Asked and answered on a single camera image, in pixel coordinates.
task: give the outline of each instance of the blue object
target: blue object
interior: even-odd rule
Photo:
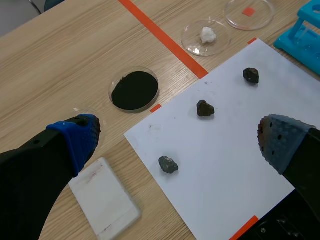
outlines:
[[[281,115],[265,116],[258,126],[258,142],[265,160],[280,175],[289,166],[310,128],[293,118]]]
[[[46,0],[44,4],[44,11],[48,11],[55,6],[59,5],[60,3],[64,2],[65,0]]]
[[[274,46],[320,75],[320,35],[303,25],[306,21],[320,29],[320,0],[312,0],[297,15],[294,27],[281,35]]]
[[[99,119],[92,114],[80,114],[66,121],[48,125],[46,129],[57,130],[63,134],[72,160],[74,177],[78,176],[98,146]]]

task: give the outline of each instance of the white substance in petri dish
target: white substance in petri dish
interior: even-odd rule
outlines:
[[[203,44],[213,43],[216,40],[217,35],[210,27],[204,27],[200,34],[200,38]]]

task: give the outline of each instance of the small orange square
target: small orange square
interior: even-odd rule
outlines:
[[[247,7],[242,14],[248,16],[248,17],[252,17],[252,15],[255,13],[256,10],[254,10],[252,7]]]

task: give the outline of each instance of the gray rock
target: gray rock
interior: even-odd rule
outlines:
[[[162,169],[167,174],[172,174],[179,169],[178,165],[171,158],[167,156],[162,156],[159,158],[159,164]]]
[[[196,112],[199,117],[209,117],[212,114],[215,114],[215,108],[205,100],[200,100],[196,105]]]

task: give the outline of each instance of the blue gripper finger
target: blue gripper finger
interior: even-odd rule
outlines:
[[[261,153],[280,175],[289,166],[310,128],[315,126],[274,114],[265,116],[260,121],[258,142]]]

